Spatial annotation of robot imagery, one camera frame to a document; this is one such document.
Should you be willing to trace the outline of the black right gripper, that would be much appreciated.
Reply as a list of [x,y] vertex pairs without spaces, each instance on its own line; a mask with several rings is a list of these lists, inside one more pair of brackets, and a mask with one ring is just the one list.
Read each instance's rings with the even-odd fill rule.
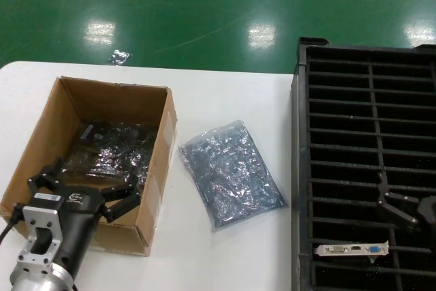
[[415,230],[418,227],[418,219],[415,217],[418,209],[420,223],[429,228],[435,227],[435,196],[425,197],[419,203],[416,197],[390,191],[385,172],[379,172],[378,176],[377,210],[383,218],[399,228]]

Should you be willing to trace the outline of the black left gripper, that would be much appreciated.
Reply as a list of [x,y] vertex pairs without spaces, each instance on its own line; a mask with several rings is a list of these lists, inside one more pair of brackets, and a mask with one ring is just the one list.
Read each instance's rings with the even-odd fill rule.
[[63,240],[54,263],[76,276],[101,216],[106,221],[124,216],[140,205],[141,193],[135,175],[120,186],[102,189],[102,193],[92,187],[65,186],[58,177],[62,165],[63,160],[57,157],[52,164],[44,166],[29,178],[29,189],[33,198],[41,189],[61,197],[59,221]]

